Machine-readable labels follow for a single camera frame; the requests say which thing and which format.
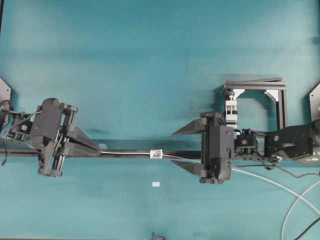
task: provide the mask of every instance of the metal bracket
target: metal bracket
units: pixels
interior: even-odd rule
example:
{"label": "metal bracket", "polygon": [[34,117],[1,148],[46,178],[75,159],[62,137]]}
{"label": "metal bracket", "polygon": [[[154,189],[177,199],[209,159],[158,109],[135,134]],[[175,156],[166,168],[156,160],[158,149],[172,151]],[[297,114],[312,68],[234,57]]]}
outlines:
{"label": "metal bracket", "polygon": [[[2,80],[0,77],[0,103],[3,101],[10,101],[11,99],[11,88]],[[6,114],[4,118],[4,122],[0,129],[3,129],[9,123],[9,115]]]}
{"label": "metal bracket", "polygon": [[[277,129],[283,129],[288,126],[288,114],[286,100],[287,83],[281,82],[282,80],[281,77],[277,77],[251,81],[226,81],[222,86],[225,95],[225,107],[227,108],[228,101],[231,98],[232,100],[237,99],[244,91],[264,91],[265,94],[275,101]],[[238,112],[236,110],[234,112],[225,112],[227,126],[238,127],[238,116],[234,117],[230,114],[238,115]]]}
{"label": "metal bracket", "polygon": [[320,83],[309,93],[311,122],[320,119]]}

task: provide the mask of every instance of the black metal frame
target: black metal frame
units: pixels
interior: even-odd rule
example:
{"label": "black metal frame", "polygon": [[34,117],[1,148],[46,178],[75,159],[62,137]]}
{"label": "black metal frame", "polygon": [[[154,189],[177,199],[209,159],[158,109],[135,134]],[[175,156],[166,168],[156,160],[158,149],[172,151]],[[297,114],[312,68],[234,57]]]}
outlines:
{"label": "black metal frame", "polygon": [[234,90],[260,90],[265,91],[265,93],[267,93],[266,91],[277,90],[278,99],[273,99],[272,96],[267,95],[275,101],[277,129],[280,130],[288,126],[287,83],[282,82],[282,80],[281,77],[277,77],[251,81],[226,81],[223,84],[223,89],[226,100]]}

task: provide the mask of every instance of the metal rod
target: metal rod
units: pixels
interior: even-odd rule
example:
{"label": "metal rod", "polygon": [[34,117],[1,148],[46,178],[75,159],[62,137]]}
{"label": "metal rod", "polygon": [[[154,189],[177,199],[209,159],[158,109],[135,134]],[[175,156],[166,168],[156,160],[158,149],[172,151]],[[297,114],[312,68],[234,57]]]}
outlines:
{"label": "metal rod", "polygon": [[1,25],[2,25],[2,16],[3,16],[3,13],[4,13],[4,3],[5,3],[5,0],[0,0],[0,34],[1,34]]}
{"label": "metal rod", "polygon": [[[149,159],[150,156],[148,153],[150,150],[122,150],[122,149],[108,149],[105,150],[107,153],[101,153],[100,155],[91,155],[91,156],[73,156],[70,158],[105,158],[105,159],[114,159],[114,158],[129,158],[129,159],[141,159],[146,158]],[[0,148],[0,156],[5,155],[5,149]],[[201,151],[184,151],[184,150],[164,150],[164,155],[167,155],[163,158],[168,159],[177,159],[177,158],[185,158],[185,159],[201,159]],[[29,158],[29,157],[37,157],[38,152],[35,149],[29,148],[10,148],[10,153],[8,157],[19,157],[19,158]]]}

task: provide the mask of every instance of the small white object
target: small white object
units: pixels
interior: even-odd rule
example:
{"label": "small white object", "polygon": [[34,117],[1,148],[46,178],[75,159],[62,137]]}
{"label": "small white object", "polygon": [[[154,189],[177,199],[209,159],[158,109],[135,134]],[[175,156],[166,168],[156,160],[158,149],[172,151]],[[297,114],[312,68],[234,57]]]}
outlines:
{"label": "small white object", "polygon": [[22,126],[21,126],[21,130],[22,130],[22,131],[25,131],[25,130],[27,130],[27,129],[28,129],[27,125],[22,125]]}
{"label": "small white object", "polygon": [[162,159],[163,155],[162,149],[150,150],[150,159]]}
{"label": "small white object", "polygon": [[160,182],[159,181],[153,181],[152,182],[152,187],[153,188],[159,188],[160,187]]}
{"label": "small white object", "polygon": [[104,143],[100,143],[99,144],[99,148],[102,149],[102,150],[107,150],[107,145],[104,144]]}

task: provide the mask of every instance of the white cable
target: white cable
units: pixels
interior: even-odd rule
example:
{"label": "white cable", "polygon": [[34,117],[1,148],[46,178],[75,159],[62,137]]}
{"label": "white cable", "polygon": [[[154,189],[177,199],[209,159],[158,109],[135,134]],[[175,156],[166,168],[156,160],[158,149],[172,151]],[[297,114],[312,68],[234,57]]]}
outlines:
{"label": "white cable", "polygon": [[286,227],[286,224],[287,224],[287,221],[288,221],[288,217],[291,213],[291,211],[294,209],[295,205],[299,202],[300,199],[302,199],[302,197],[307,193],[309,192],[311,189],[313,189],[317,184],[320,184],[320,181],[317,181],[316,183],[312,184],[307,190],[305,190],[300,197],[298,197],[295,202],[291,205],[289,211],[287,212],[286,216],[285,216],[285,219],[283,221],[283,224],[282,224],[282,230],[281,230],[281,240],[284,240],[284,235],[285,235],[285,227]]}
{"label": "white cable", "polygon": [[123,155],[150,155],[149,152],[118,152],[118,151],[101,151],[102,154],[123,154]]}
{"label": "white cable", "polygon": [[[150,155],[149,152],[117,152],[117,151],[101,151],[102,154],[122,154],[122,155]],[[174,155],[169,155],[169,154],[163,154],[162,156],[164,157],[169,157],[169,158],[174,158],[174,159],[182,159],[182,160],[188,160],[191,162],[195,163],[200,163],[199,160],[193,160],[193,159],[188,159],[180,156],[174,156]]]}
{"label": "white cable", "polygon": [[253,177],[256,177],[256,178],[258,178],[258,179],[262,179],[262,180],[264,180],[264,181],[267,181],[267,182],[269,182],[269,183],[271,183],[271,184],[274,184],[274,185],[276,185],[276,186],[278,186],[278,187],[280,187],[280,188],[288,191],[289,193],[291,193],[291,194],[295,195],[296,197],[298,197],[299,199],[303,200],[306,204],[308,204],[314,211],[316,211],[316,212],[320,215],[320,211],[319,211],[315,206],[313,206],[308,200],[306,200],[302,195],[299,195],[298,193],[296,193],[296,192],[292,191],[291,189],[287,188],[286,186],[283,186],[283,185],[280,184],[280,183],[277,183],[277,182],[275,182],[275,181],[272,181],[271,179],[268,179],[268,178],[266,178],[266,177],[263,177],[263,176],[254,174],[254,173],[252,173],[252,172],[243,171],[243,170],[240,170],[240,169],[237,169],[237,168],[233,168],[233,167],[232,167],[231,169],[232,169],[233,171],[236,171],[236,172],[239,172],[239,173],[242,173],[242,174],[247,174],[247,175],[249,175],[249,176],[253,176]]}
{"label": "white cable", "polygon": [[174,155],[168,155],[168,154],[163,154],[164,157],[169,157],[169,158],[174,158],[174,159],[182,159],[182,160],[187,160],[189,162],[193,162],[193,163],[197,163],[200,164],[201,161],[200,160],[194,160],[194,159],[188,159],[188,158],[184,158],[184,157],[180,157],[180,156],[174,156]]}

